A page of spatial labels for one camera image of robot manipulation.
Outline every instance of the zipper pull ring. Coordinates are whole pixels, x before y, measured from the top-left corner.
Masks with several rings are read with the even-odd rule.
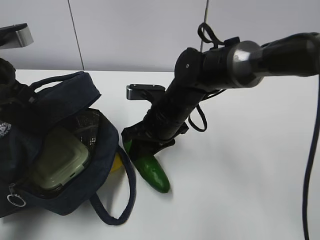
[[[15,183],[11,183],[9,185],[10,194],[8,196],[6,196],[6,199],[12,205],[19,207],[19,208],[23,208],[25,205],[27,205],[27,203],[19,194],[16,194],[15,189],[14,189],[15,186],[16,186]]]

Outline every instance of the logo patch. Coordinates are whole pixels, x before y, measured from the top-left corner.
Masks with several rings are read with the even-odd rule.
[[[3,138],[11,129],[11,124],[6,122],[0,122],[0,138]]]

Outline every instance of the green cucumber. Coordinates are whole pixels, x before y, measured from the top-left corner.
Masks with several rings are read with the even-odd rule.
[[[132,140],[123,142],[125,151],[129,154]],[[138,159],[132,159],[132,163],[140,175],[160,193],[167,193],[170,190],[170,182],[165,171],[153,155],[141,156]]]

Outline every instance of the navy blue bag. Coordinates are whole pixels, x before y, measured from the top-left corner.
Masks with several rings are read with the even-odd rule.
[[[123,224],[135,202],[136,175],[129,157],[119,147],[117,129],[100,111],[89,108],[101,94],[90,75],[83,71],[43,79],[30,88],[35,91],[53,82],[60,83],[37,92],[32,104],[45,122],[45,134],[33,134],[0,122],[0,217],[32,206],[67,215],[90,200],[106,224]],[[80,174],[57,192],[42,194],[28,183],[26,173],[42,152],[47,133],[57,126],[68,130],[88,148],[89,161]],[[116,153],[121,156],[130,189],[128,204],[118,219],[108,214],[96,193],[106,181]]]

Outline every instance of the bag handle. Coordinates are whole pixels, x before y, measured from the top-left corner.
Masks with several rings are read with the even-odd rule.
[[[133,209],[135,200],[136,200],[137,180],[136,180],[135,170],[130,163],[130,159],[129,159],[128,155],[120,146],[118,146],[118,153],[120,154],[122,164],[123,164],[124,169],[126,171],[126,174],[128,177],[128,182],[129,182],[129,189],[130,189],[128,204],[125,207],[123,213],[121,214],[121,216],[118,219],[116,219],[113,216],[110,216],[110,214],[107,212],[107,210],[105,209],[105,207],[101,203],[97,193],[95,193],[90,198],[90,203],[93,206],[96,214],[98,214],[100,219],[108,225],[124,224],[128,220],[128,218],[131,214],[131,211]]]
[[[81,74],[84,74],[84,73],[85,73],[84,71],[77,71],[75,73],[71,73],[68,75],[48,77],[48,78],[45,78],[40,81],[36,81],[36,82],[32,83],[30,85],[30,88],[32,90],[36,90],[36,89],[42,87],[43,85],[54,83],[54,82],[63,82],[65,80],[69,80],[71,78],[74,78],[74,77],[81,75]]]

